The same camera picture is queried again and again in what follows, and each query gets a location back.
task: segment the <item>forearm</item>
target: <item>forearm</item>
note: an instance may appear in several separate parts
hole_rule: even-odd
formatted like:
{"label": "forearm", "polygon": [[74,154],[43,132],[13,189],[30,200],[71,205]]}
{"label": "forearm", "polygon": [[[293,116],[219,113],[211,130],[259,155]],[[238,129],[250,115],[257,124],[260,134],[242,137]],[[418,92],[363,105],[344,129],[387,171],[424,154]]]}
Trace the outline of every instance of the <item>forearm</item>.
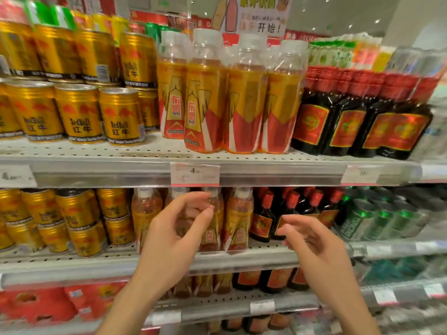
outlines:
{"label": "forearm", "polygon": [[138,335],[157,296],[143,281],[131,279],[115,297],[96,335]]}
{"label": "forearm", "polygon": [[335,311],[344,335],[380,335],[380,329],[360,295]]}

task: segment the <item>left hand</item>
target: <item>left hand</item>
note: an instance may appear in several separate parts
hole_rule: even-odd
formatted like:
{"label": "left hand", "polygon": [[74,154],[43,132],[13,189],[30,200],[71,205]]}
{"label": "left hand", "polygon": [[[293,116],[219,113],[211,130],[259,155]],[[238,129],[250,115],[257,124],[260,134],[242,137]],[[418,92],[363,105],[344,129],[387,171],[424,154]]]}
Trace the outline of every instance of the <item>left hand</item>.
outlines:
{"label": "left hand", "polygon": [[[214,214],[210,194],[193,191],[180,195],[163,209],[149,225],[140,260],[132,280],[141,282],[159,299],[187,273]],[[176,221],[193,221],[182,238]]]}

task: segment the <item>hand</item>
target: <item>hand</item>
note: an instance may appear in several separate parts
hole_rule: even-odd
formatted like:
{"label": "hand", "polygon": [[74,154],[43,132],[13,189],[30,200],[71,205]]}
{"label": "hand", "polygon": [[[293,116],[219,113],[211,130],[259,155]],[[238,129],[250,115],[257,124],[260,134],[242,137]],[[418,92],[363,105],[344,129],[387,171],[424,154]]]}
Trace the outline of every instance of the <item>hand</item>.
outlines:
{"label": "hand", "polygon": [[278,229],[284,245],[298,255],[310,288],[335,314],[355,308],[363,301],[344,242],[318,219],[304,215],[283,215],[287,224]]}
{"label": "hand", "polygon": [[[158,300],[188,271],[202,236],[214,214],[210,194],[193,191],[173,200],[151,222],[132,280],[143,282]],[[184,237],[176,233],[176,222],[190,223]]]}

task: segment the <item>white metal shelf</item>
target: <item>white metal shelf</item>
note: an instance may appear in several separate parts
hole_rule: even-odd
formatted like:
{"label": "white metal shelf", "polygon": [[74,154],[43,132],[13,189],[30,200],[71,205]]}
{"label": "white metal shelf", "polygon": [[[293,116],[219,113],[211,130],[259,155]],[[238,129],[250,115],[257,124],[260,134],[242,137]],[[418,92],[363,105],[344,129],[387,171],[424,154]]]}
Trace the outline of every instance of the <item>white metal shelf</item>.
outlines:
{"label": "white metal shelf", "polygon": [[[374,292],[377,290],[388,290],[394,292],[396,304],[427,301],[432,299],[425,292],[424,287],[440,283],[447,289],[447,277],[433,280],[418,280],[392,283],[380,286],[362,287],[362,295],[368,306],[377,306],[379,303],[375,298]],[[275,295],[269,295],[257,290],[251,292],[233,291],[226,295],[212,295],[209,298],[190,298],[184,300],[171,299],[169,301],[160,301],[154,311],[146,318],[144,327],[164,326],[173,322],[169,315],[177,313],[180,316],[181,324],[193,324],[206,322],[216,319],[227,319],[241,316],[261,315],[251,313],[250,304],[260,301],[274,301],[275,312],[287,311],[308,311],[318,310],[321,305],[315,294],[312,292],[284,292]],[[163,319],[164,322],[153,324],[153,315],[158,313],[157,320]],[[24,324],[0,325],[0,332],[4,335],[80,335],[94,332],[100,324],[100,320],[82,322],[78,318],[70,322],[59,325],[42,325],[30,327]]]}
{"label": "white metal shelf", "polygon": [[[281,269],[299,264],[296,253],[282,246],[281,242],[263,243],[250,239],[249,246],[246,251],[233,254],[224,251],[198,253],[189,275]],[[447,241],[403,239],[352,242],[346,243],[346,249],[350,257],[387,259],[444,254],[447,253]],[[81,259],[75,253],[52,254],[48,249],[23,254],[14,248],[0,253],[0,284],[4,290],[17,290],[117,282],[132,276],[138,260],[134,245],[123,248],[110,246],[104,253],[90,259]]]}
{"label": "white metal shelf", "polygon": [[117,147],[107,142],[79,145],[68,140],[32,143],[21,138],[0,143],[0,165],[29,165],[41,188],[170,186],[170,162],[220,166],[221,186],[336,186],[348,165],[383,166],[378,185],[408,180],[416,163],[385,157],[314,156],[290,148],[287,154],[239,155],[221,151],[201,154],[182,140],[160,133],[140,146]]}

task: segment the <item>right hand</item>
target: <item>right hand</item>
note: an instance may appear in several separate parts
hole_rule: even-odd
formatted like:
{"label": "right hand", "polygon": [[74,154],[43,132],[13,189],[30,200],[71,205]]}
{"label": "right hand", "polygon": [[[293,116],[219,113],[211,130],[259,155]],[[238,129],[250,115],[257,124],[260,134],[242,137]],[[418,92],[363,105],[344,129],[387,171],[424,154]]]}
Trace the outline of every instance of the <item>right hand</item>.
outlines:
{"label": "right hand", "polygon": [[298,255],[309,287],[337,315],[363,301],[344,242],[318,219],[305,215],[283,215],[284,245]]}

